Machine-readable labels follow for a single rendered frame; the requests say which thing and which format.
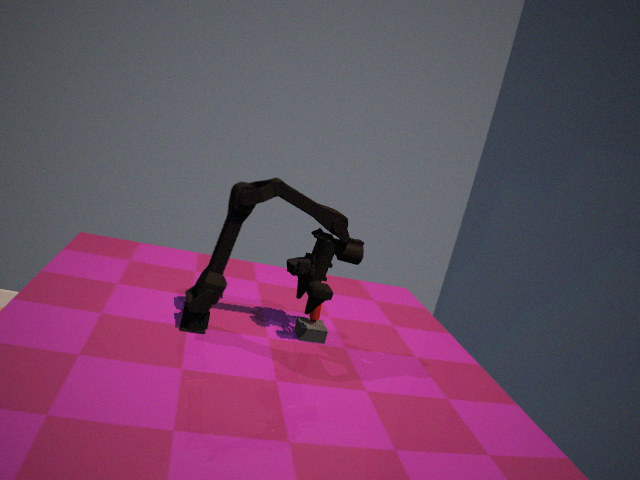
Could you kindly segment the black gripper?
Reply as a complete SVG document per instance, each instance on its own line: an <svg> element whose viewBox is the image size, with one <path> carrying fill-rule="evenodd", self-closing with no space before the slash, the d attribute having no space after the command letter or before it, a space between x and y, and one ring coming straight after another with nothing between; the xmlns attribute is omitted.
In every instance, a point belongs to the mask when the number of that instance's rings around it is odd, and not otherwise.
<svg viewBox="0 0 640 480"><path fill-rule="evenodd" d="M308 294L308 300L305 308L305 314L309 315L314 309L316 309L324 301L332 299L333 291L328 284L321 283L321 281L327 281L326 273L328 268L332 268L332 260L326 260L316 256L313 252L309 253L309 258L312 258L312 263L315 264L315 272L312 276L309 273L298 274L298 285L296 298L300 299L304 293Z"/></svg>

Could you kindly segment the red cylinder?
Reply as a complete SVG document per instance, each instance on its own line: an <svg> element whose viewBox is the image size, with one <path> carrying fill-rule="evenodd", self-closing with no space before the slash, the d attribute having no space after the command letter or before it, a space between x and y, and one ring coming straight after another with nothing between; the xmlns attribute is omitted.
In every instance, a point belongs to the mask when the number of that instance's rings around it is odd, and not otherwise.
<svg viewBox="0 0 640 480"><path fill-rule="evenodd" d="M309 314L309 318L312 320L318 320L320 318L320 312L321 312L321 305L320 304L316 309L314 309L310 314Z"/></svg>

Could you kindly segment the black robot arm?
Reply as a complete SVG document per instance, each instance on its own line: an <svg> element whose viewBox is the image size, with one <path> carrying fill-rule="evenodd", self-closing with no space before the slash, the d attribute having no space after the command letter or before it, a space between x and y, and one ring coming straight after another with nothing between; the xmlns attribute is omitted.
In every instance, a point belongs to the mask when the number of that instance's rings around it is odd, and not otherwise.
<svg viewBox="0 0 640 480"><path fill-rule="evenodd" d="M316 203L280 178L254 182L235 183L228 201L227 216L223 224L222 232L213 252L207 268L201 273L196 284L185 291L185 301L180 329L182 332L205 334L208 327L210 311L213 304L223 299L223 293L227 288L224 275L225 266L244 220L250 215L255 205L274 197L281 197L290 204L304 211L316 219L330 233L323 232L321 228L311 233L317 241L313 253L323 259L332 260L334 254L340 261L358 265L364 257L364 242L349 237L348 219L339 211ZM314 275L315 264L305 257L287 259L287 272L293 276L309 273Z"/></svg>

